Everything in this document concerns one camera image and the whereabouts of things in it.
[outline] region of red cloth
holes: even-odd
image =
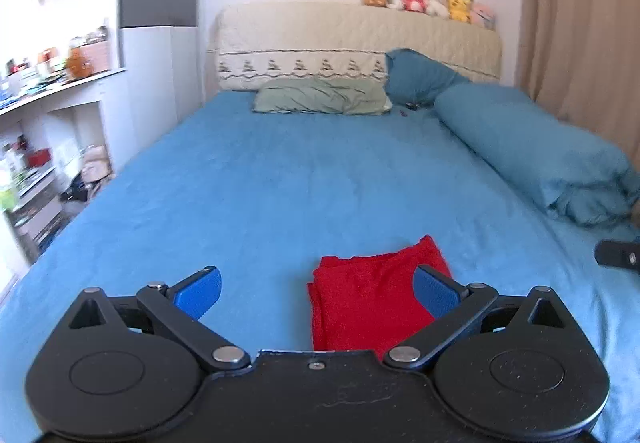
[[[451,276],[428,235],[398,253],[373,257],[322,257],[307,284],[312,304],[314,350],[373,349],[382,356],[433,322],[415,299],[418,264]]]

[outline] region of brown curtain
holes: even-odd
[[[640,169],[640,0],[523,0],[516,80]]]

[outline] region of blue pillow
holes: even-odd
[[[454,86],[435,102],[439,118],[514,187],[551,216],[580,225],[631,214],[640,174],[615,145],[559,122],[513,87]]]
[[[436,96],[450,86],[469,79],[446,65],[412,49],[394,49],[385,54],[385,91],[392,103],[433,105]]]

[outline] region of headboard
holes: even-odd
[[[498,82],[502,42],[484,28],[422,13],[331,2],[230,6],[216,19],[207,78],[218,89],[259,89],[292,76],[384,80],[385,52],[410,48],[475,82]]]

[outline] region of metal screw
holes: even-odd
[[[238,363],[244,358],[244,351],[236,346],[222,346],[213,351],[213,359],[221,363]]]
[[[412,363],[420,358],[420,351],[412,346],[398,346],[389,351],[394,362]]]

